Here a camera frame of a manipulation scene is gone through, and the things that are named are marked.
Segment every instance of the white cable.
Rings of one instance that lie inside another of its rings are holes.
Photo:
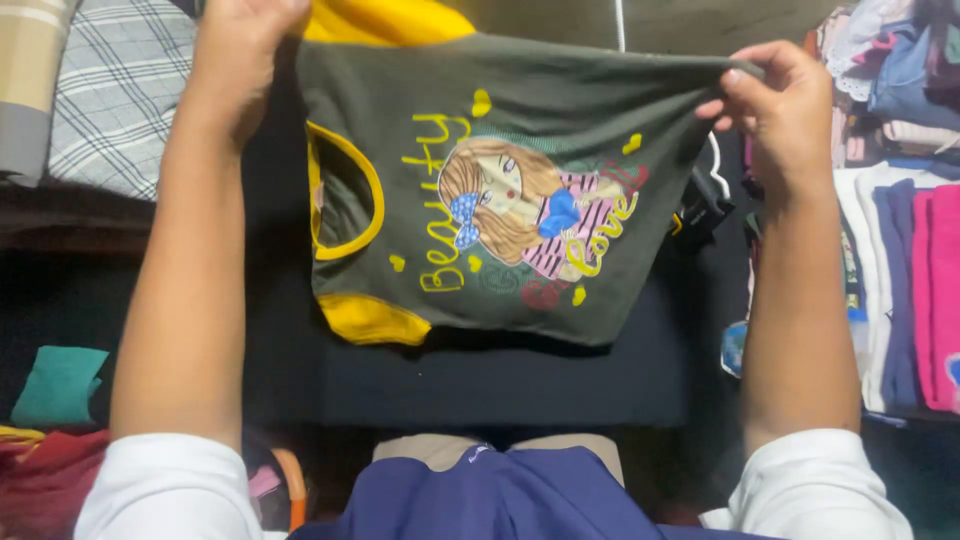
[[[714,135],[713,132],[710,132],[707,135],[707,138],[710,140],[710,147],[713,148],[713,168],[710,169],[710,177],[713,178],[720,188],[723,190],[723,198],[725,201],[730,200],[730,185],[727,184],[727,180],[720,176],[720,144],[717,142],[717,135]]]
[[[623,29],[623,0],[613,0],[616,6],[616,47],[627,52],[627,32]]]

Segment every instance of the green t-shirt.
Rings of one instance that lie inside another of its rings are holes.
[[[612,342],[706,140],[693,110],[731,65],[484,34],[305,41],[312,285],[331,328]]]

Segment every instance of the clothing pile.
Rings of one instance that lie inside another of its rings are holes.
[[[168,0],[25,0],[0,20],[0,182],[84,184],[155,200],[193,62]]]
[[[863,402],[960,413],[960,0],[863,0],[808,36],[834,78],[834,183]]]

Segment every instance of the girl illustration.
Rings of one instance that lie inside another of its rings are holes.
[[[567,242],[586,246],[608,222],[623,186],[598,173],[558,170],[546,156],[494,138],[469,138],[440,172],[438,191],[460,223],[454,240],[463,250],[475,242],[505,264],[526,262],[550,280],[576,282],[583,273],[566,258]]]

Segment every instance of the blue polka dot bow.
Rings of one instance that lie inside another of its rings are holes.
[[[473,211],[477,208],[477,194],[464,193],[450,202],[450,214],[453,219],[460,222],[460,231],[453,240],[453,245],[458,250],[464,250],[472,246],[477,238],[480,237],[480,231],[473,225]]]

